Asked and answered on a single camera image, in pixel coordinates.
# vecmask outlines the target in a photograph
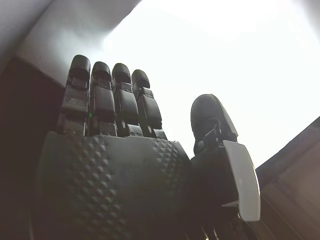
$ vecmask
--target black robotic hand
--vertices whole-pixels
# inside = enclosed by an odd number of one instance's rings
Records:
[[[190,161],[167,140],[142,70],[130,76],[117,63],[111,73],[96,62],[90,78],[90,61],[75,56],[57,133],[48,133],[38,166],[35,239],[233,239],[226,226],[238,213],[257,220],[230,160],[246,153],[233,145],[235,127],[211,94],[194,101],[191,126]]]

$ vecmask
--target textured grip pad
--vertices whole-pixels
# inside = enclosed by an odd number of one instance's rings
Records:
[[[43,239],[185,240],[191,171],[178,142],[49,132],[36,176]]]

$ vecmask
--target white sky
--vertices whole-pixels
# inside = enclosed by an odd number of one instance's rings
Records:
[[[103,44],[110,68],[146,72],[167,137],[190,157],[201,94],[220,99],[255,167],[320,116],[319,43],[288,1],[143,0]]]

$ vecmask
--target dark wall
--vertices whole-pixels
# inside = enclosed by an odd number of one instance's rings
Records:
[[[63,95],[64,88],[17,58],[0,76],[0,239],[27,237],[25,206]]]

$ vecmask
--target overexposed background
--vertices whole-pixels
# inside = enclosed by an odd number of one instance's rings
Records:
[[[67,2],[52,4],[18,56],[63,86],[76,54],[144,70],[167,137],[190,157],[190,110],[201,94],[220,99],[255,167],[320,116],[318,18],[308,1],[143,0],[122,21],[102,1]]]

